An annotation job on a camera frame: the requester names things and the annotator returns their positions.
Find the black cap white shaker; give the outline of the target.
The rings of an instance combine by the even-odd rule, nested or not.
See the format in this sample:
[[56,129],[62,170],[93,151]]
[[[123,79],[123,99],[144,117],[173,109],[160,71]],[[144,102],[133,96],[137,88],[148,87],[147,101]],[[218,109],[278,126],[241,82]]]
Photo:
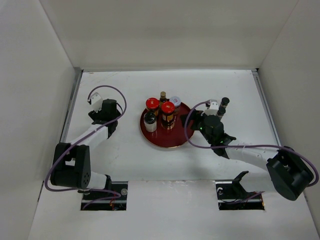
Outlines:
[[157,117],[153,112],[148,111],[143,117],[143,122],[147,132],[153,133],[157,130]]

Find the red lid sauce jar front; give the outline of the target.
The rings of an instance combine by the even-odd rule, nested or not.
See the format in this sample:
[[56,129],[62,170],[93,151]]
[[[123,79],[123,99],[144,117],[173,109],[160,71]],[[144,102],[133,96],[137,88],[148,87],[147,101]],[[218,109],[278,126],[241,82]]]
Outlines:
[[145,107],[148,112],[152,112],[157,117],[159,115],[160,101],[155,97],[150,97],[145,102]]

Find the red lid sauce jar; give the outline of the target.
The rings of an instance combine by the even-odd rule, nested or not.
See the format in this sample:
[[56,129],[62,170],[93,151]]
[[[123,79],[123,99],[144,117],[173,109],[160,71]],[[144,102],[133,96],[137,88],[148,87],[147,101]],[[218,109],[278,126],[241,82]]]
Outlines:
[[175,106],[172,102],[166,101],[161,106],[161,125],[163,128],[170,130],[174,127]]
[[148,112],[152,112],[157,117],[159,115],[160,101],[155,97],[150,97],[145,102],[145,107]]

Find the white lid sauce jar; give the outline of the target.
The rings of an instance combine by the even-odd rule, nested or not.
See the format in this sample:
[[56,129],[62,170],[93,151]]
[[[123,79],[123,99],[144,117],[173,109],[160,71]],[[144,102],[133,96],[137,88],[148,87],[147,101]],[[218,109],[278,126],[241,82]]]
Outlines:
[[174,115],[177,115],[181,107],[181,99],[178,96],[172,96],[169,101],[174,105]]

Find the red lid sauce jar back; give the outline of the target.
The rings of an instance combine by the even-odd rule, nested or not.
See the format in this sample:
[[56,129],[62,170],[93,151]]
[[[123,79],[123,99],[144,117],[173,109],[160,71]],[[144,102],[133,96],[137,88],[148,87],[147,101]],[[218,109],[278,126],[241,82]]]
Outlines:
[[161,106],[161,125],[163,128],[170,130],[174,127],[175,106],[172,102],[166,101]]

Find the yellow label oil bottle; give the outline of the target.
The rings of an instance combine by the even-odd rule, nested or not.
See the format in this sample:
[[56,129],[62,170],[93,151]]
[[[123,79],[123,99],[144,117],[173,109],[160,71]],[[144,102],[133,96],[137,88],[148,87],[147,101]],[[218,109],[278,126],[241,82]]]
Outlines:
[[160,92],[159,101],[160,101],[161,103],[165,103],[165,102],[167,101],[167,95],[166,95],[166,92],[165,92],[165,91],[161,91],[161,92]]

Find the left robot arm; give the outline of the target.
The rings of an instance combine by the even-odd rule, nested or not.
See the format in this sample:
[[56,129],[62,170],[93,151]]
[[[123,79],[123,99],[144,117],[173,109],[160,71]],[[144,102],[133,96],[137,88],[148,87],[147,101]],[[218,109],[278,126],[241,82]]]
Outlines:
[[117,106],[114,99],[103,100],[101,110],[88,113],[93,122],[87,131],[71,142],[56,145],[54,169],[49,175],[52,185],[83,191],[95,189],[96,195],[103,200],[112,195],[111,177],[91,170],[91,153],[116,130],[121,116]]

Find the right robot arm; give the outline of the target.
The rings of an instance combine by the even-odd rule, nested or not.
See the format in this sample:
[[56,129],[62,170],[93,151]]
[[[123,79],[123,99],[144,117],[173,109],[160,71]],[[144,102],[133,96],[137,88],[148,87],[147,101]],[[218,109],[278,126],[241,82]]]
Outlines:
[[208,148],[225,159],[237,160],[269,173],[275,190],[285,199],[295,201],[307,187],[318,183],[319,173],[308,160],[288,146],[247,145],[224,131],[222,117],[226,110],[216,113],[209,109],[193,110],[180,117],[185,130],[199,131]]

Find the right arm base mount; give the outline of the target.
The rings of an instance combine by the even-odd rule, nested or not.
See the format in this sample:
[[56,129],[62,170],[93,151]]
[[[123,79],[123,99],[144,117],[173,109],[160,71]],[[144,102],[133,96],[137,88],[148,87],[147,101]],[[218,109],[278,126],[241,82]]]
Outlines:
[[248,192],[241,185],[249,171],[242,171],[233,179],[215,181],[218,209],[220,211],[265,210],[263,191]]

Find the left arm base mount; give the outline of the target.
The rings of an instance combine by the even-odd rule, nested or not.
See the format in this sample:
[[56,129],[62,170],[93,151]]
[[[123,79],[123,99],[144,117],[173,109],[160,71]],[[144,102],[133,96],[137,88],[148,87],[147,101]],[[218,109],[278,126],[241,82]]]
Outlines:
[[92,191],[84,193],[81,199],[81,211],[126,211],[128,197],[128,181],[112,182],[111,190],[120,194]]

